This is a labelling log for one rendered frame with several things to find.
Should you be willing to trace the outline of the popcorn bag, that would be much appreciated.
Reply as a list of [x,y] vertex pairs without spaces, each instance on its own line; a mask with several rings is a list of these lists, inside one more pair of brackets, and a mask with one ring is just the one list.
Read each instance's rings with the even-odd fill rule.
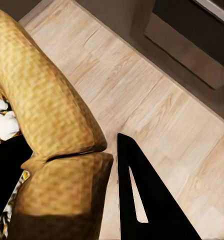
[[33,152],[0,240],[99,240],[114,163],[106,137],[68,78],[1,9],[0,99]]

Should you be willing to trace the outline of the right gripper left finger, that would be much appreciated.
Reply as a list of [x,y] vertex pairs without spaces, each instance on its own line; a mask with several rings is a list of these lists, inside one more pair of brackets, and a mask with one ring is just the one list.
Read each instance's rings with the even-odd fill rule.
[[32,149],[22,135],[0,144],[0,217],[24,172],[21,165],[32,155]]

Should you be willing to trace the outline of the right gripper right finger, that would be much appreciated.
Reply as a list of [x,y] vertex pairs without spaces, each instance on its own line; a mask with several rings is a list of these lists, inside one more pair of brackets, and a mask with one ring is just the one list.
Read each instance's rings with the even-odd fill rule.
[[[202,240],[137,142],[117,134],[121,240]],[[148,223],[137,220],[131,167]]]

